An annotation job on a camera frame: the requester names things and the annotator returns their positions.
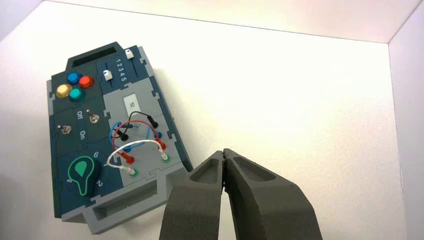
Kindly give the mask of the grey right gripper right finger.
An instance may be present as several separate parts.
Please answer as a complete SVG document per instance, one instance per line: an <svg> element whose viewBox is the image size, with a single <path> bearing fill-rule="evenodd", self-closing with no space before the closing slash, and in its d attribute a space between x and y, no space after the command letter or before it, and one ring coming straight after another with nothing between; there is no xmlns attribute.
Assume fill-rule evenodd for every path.
<svg viewBox="0 0 424 240"><path fill-rule="evenodd" d="M290 180L226 148L225 191L238 240L321 240L317 216Z"/></svg>

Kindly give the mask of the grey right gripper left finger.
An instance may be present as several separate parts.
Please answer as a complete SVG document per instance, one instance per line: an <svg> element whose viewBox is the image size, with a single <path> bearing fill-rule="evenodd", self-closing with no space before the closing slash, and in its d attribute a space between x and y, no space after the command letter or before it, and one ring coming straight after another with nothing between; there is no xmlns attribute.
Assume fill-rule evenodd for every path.
<svg viewBox="0 0 424 240"><path fill-rule="evenodd" d="M224 162L224 154L218 150L173 187L159 239L218 239Z"/></svg>

